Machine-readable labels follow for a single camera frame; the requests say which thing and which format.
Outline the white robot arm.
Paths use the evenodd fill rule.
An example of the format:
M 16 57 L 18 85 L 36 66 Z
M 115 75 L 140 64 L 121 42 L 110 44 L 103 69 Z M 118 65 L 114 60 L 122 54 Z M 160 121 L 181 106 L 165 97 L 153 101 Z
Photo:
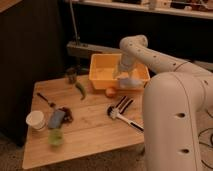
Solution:
M 119 46 L 116 75 L 130 73 L 137 61 L 155 73 L 142 97 L 147 171 L 202 171 L 196 114 L 213 107 L 213 73 L 149 49 L 144 35 Z

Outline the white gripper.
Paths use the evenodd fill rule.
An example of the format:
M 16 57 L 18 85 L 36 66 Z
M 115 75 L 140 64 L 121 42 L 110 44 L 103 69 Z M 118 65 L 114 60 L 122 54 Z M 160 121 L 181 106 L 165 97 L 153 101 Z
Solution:
M 120 76 L 122 73 L 127 73 L 128 76 L 131 77 L 133 73 L 133 69 L 134 69 L 133 63 L 126 64 L 122 60 L 119 60 L 117 65 L 114 68 L 113 77 L 116 78 Z

